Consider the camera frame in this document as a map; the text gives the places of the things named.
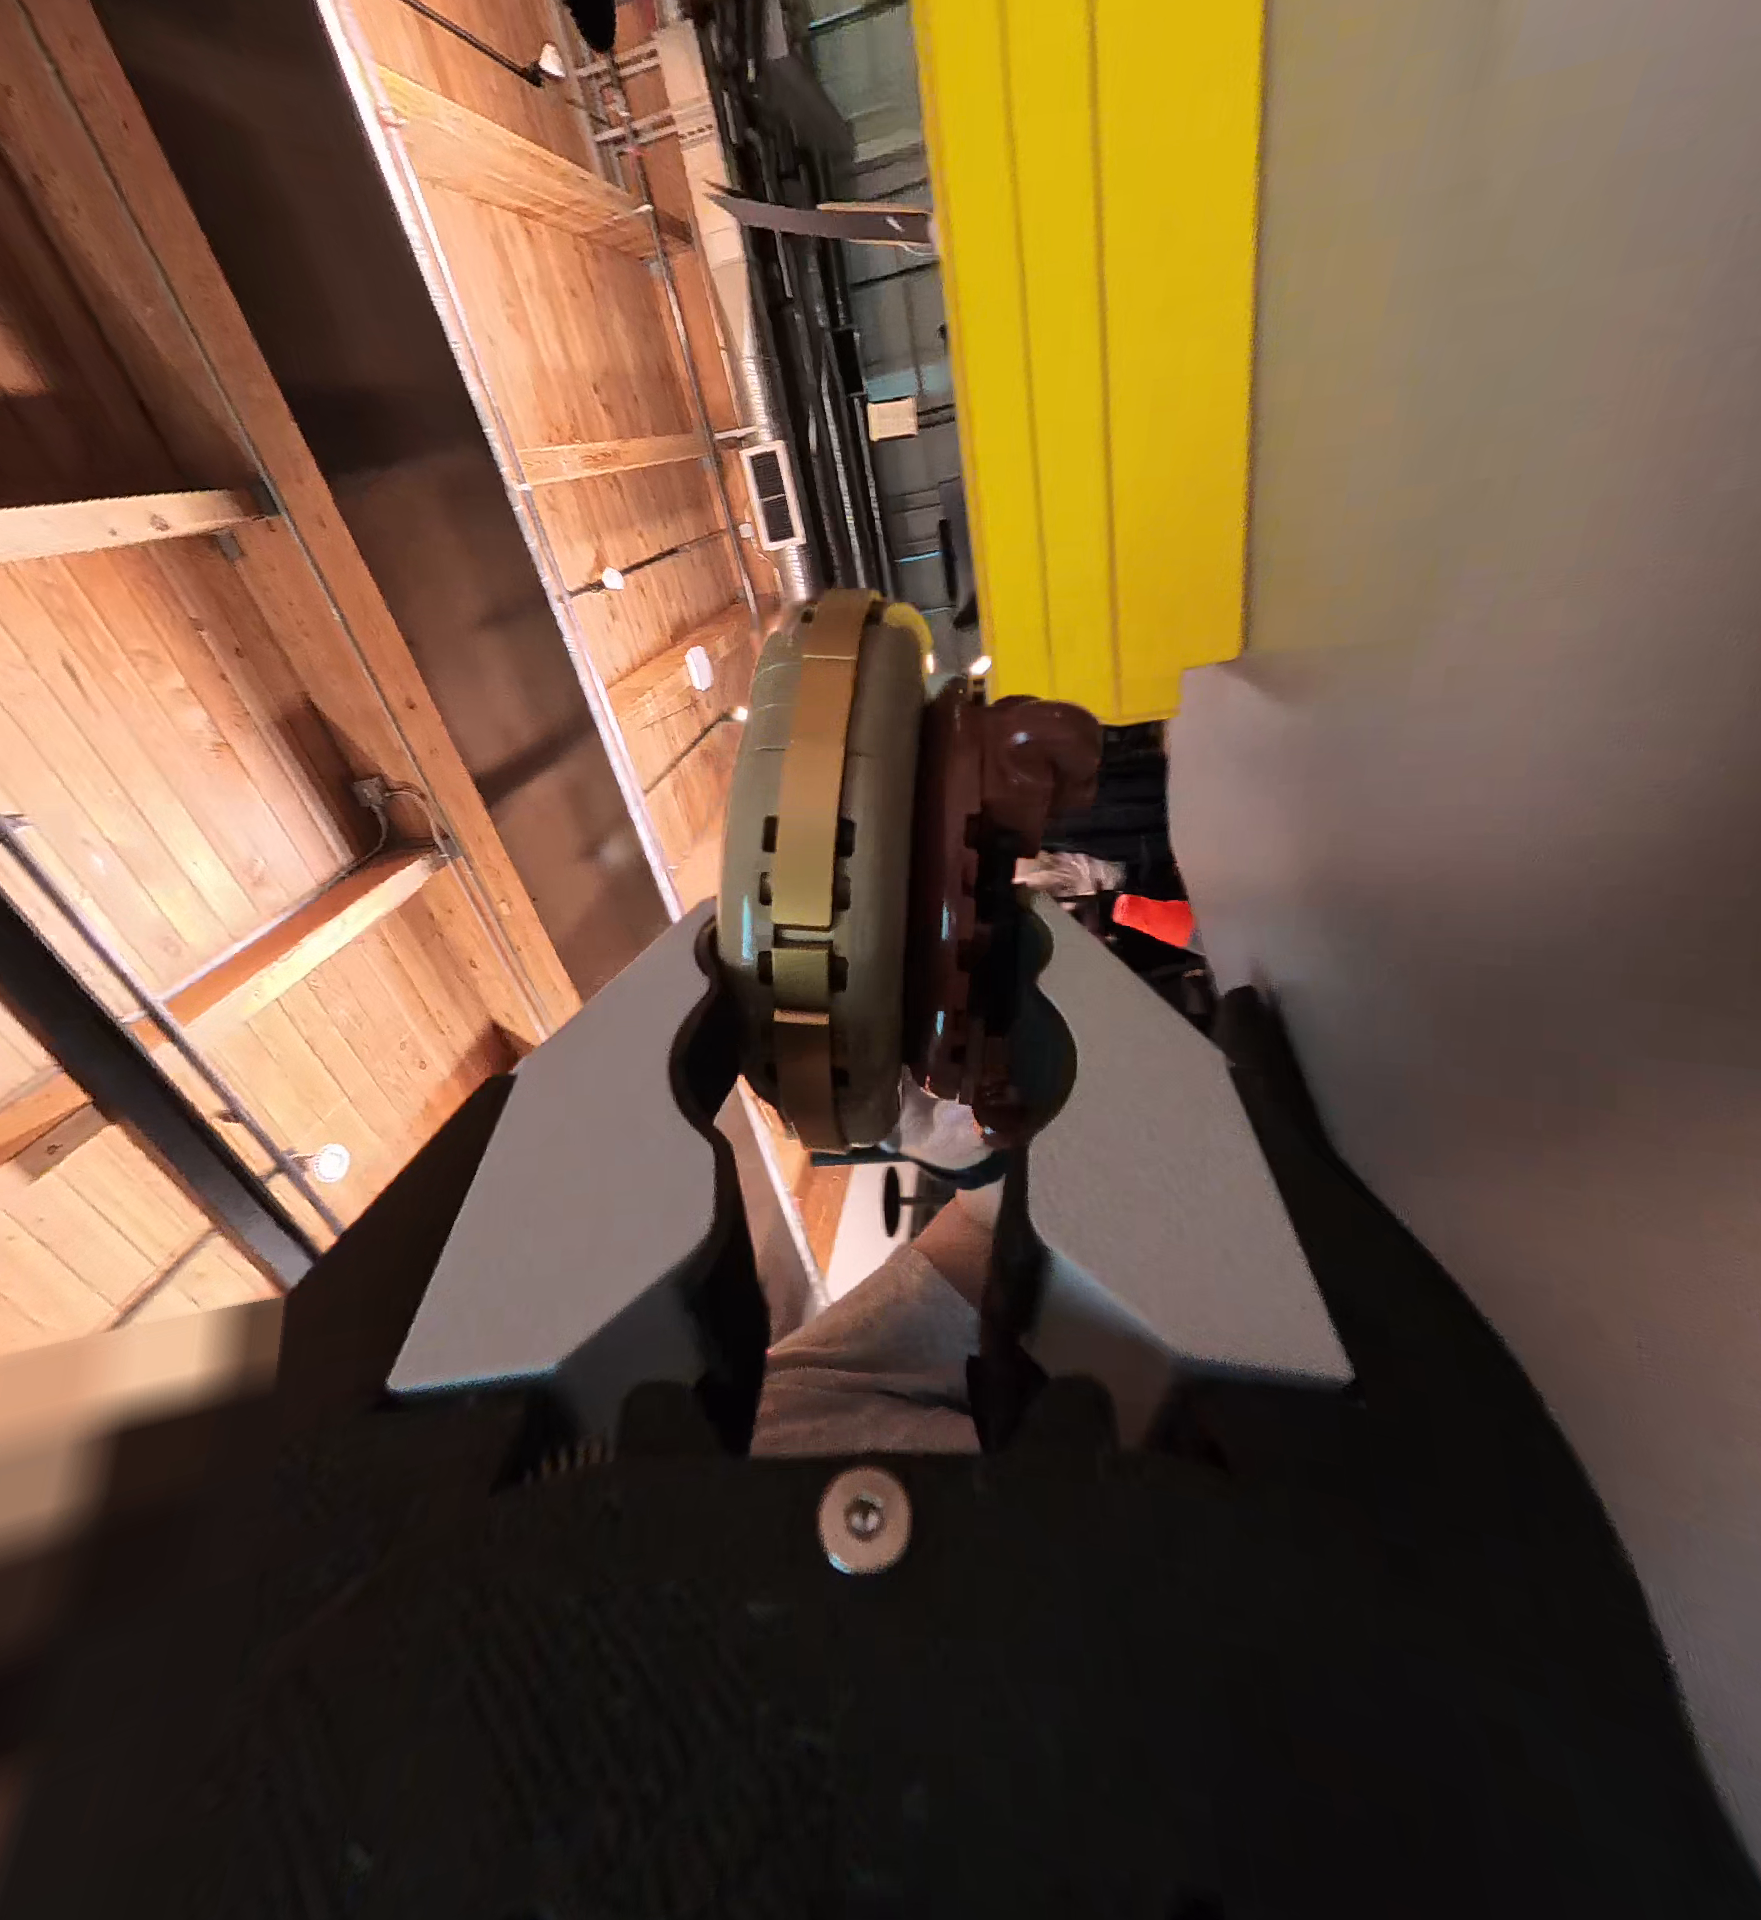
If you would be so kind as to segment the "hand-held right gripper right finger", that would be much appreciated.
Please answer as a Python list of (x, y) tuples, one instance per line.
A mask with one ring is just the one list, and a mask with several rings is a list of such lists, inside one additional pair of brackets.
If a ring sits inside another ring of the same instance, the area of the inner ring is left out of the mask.
[(1351, 1357), (1224, 1057), (1060, 898), (1018, 898), (1009, 1034), (976, 1117), (1009, 1138), (976, 1425), (1009, 1445), (1057, 1377), (1163, 1445), (1212, 1386), (1351, 1391)]

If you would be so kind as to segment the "white ceiling vent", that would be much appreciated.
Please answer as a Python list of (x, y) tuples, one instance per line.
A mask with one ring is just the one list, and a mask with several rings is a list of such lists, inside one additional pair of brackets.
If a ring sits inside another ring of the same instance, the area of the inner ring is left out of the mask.
[(790, 452), (778, 439), (739, 445), (739, 478), (753, 500), (753, 534), (764, 553), (790, 553), (801, 545), (801, 500), (790, 478)]

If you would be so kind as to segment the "person's grey clothing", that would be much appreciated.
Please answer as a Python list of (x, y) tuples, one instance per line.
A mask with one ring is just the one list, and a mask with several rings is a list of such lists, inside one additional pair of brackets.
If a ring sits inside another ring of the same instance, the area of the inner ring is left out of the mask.
[(764, 1361), (753, 1457), (981, 1453), (969, 1361), (998, 1190), (948, 1202)]

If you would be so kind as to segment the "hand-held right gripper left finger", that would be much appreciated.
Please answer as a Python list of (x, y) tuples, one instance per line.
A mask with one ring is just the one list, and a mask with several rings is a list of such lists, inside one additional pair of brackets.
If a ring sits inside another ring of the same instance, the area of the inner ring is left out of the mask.
[(717, 910), (695, 906), (521, 1061), (386, 1398), (530, 1386), (564, 1440), (598, 1440), (670, 1386), (744, 1453), (767, 1297), (717, 1126), (737, 1084)]

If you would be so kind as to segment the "yellow plastic bin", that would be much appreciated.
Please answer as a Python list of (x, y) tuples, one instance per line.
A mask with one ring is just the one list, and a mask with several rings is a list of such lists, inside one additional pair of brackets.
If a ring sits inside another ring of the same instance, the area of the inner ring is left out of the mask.
[(1249, 615), (1264, 6), (910, 29), (990, 689), (1166, 725)]

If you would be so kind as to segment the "grey desk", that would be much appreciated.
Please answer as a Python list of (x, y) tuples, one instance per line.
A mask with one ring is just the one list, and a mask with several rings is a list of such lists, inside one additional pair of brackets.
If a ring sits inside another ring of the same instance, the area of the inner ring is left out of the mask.
[(1761, 1872), (1761, 6), (1271, 6), (1181, 867), (1587, 1457)]

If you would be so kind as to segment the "tan brick-built pot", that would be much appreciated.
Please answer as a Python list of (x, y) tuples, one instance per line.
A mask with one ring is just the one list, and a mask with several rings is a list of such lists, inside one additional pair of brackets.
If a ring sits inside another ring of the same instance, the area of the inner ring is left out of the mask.
[(937, 689), (923, 647), (870, 590), (784, 608), (728, 774), (713, 953), (739, 1076), (819, 1158), (883, 1146), (910, 1091), (987, 1146), (1041, 1134), (1069, 1091), (1012, 870), (1095, 805), (1106, 729), (1069, 700)]

